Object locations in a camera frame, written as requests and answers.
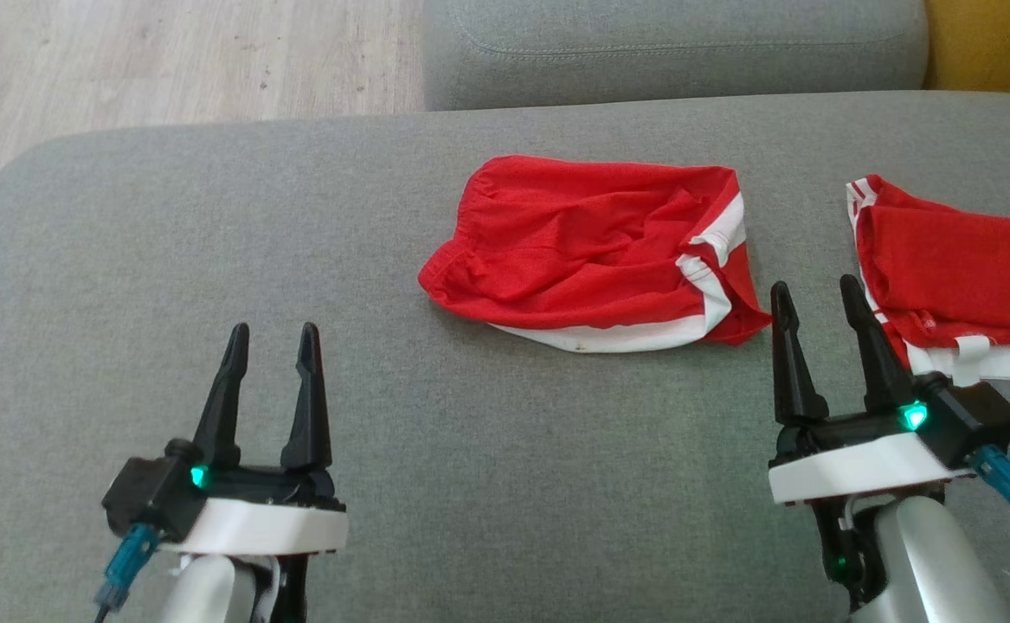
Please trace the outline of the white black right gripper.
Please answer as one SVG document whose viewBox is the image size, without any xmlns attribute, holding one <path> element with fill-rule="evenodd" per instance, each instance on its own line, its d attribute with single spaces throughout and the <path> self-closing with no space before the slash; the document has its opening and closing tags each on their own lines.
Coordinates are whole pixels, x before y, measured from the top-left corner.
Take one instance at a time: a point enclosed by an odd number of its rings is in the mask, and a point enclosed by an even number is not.
<svg viewBox="0 0 1010 623">
<path fill-rule="evenodd" d="M 916 401 L 912 375 L 852 273 L 841 277 L 840 294 L 858 342 L 868 413 L 829 417 L 799 343 L 799 317 L 788 286 L 776 281 L 771 287 L 774 414 L 782 427 L 769 464 L 775 504 L 903 490 L 964 474 L 945 466 L 917 434 L 928 411 L 906 407 Z"/>
</svg>

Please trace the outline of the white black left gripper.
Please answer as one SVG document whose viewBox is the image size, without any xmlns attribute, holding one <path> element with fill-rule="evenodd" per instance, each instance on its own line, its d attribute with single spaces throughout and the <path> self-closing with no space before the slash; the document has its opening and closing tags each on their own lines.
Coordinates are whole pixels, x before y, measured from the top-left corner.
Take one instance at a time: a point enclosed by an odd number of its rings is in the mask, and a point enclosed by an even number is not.
<svg viewBox="0 0 1010 623">
<path fill-rule="evenodd" d="M 236 324 L 197 423 L 193 443 L 213 469 L 236 468 L 235 443 L 242 380 L 248 370 L 250 327 Z M 314 323 L 303 324 L 298 359 L 300 384 L 291 433 L 280 466 L 205 471 L 197 477 L 207 493 L 203 512 L 181 542 L 162 549 L 180 555 L 297 556 L 345 548 L 346 506 L 336 497 L 321 340 Z"/>
</svg>

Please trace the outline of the red jersey with white sleeves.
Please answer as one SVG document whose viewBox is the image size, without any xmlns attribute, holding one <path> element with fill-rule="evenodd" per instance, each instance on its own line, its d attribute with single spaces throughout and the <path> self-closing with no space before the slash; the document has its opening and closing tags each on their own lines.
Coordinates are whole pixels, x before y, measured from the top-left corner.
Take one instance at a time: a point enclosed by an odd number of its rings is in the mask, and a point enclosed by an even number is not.
<svg viewBox="0 0 1010 623">
<path fill-rule="evenodd" d="M 868 303 L 913 374 L 1010 380 L 1010 217 L 924 200 L 878 175 L 847 185 Z"/>
</svg>

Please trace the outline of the red shorts with white stripes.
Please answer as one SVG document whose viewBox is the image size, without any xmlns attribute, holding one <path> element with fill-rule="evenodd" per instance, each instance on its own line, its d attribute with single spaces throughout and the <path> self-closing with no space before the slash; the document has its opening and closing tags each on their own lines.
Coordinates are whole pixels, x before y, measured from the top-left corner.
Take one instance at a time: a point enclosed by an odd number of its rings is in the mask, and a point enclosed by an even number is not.
<svg viewBox="0 0 1010 623">
<path fill-rule="evenodd" d="M 489 159 L 419 285 L 458 317 L 576 354 L 743 344 L 769 327 L 730 167 Z"/>
</svg>

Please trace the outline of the grey fabric sofa seat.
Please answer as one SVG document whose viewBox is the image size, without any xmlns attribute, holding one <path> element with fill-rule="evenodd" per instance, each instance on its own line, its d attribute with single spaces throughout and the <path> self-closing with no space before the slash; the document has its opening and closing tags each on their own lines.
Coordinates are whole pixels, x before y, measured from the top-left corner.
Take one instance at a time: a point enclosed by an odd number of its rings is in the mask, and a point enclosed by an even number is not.
<svg viewBox="0 0 1010 623">
<path fill-rule="evenodd" d="M 837 623 L 812 512 L 771 501 L 770 335 L 581 356 L 417 281 L 509 154 L 737 171 L 762 303 L 792 288 L 834 413 L 862 405 L 847 183 L 1010 216 L 1010 94 L 820 93 L 132 129 L 0 172 L 0 623 L 92 623 L 101 497 L 191 437 L 250 324 L 238 442 L 278 464 L 321 331 L 347 548 L 308 623 Z"/>
</svg>

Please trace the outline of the grey fabric sofa back cushion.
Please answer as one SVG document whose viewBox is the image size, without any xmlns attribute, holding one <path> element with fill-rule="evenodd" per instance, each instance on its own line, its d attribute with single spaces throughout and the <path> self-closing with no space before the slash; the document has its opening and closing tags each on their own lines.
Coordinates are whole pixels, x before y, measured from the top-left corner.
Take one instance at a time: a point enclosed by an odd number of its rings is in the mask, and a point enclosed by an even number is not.
<svg viewBox="0 0 1010 623">
<path fill-rule="evenodd" d="M 433 111 L 916 90 L 924 0 L 424 0 Z"/>
</svg>

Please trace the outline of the yellow cushion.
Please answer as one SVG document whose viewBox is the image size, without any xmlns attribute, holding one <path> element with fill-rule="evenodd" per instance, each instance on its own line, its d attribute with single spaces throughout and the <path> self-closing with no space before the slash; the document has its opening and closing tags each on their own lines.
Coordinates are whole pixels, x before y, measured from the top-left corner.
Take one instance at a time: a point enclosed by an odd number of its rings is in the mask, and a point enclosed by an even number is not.
<svg viewBox="0 0 1010 623">
<path fill-rule="evenodd" d="M 924 0 L 930 44 L 924 86 L 1010 93 L 1010 0 Z"/>
</svg>

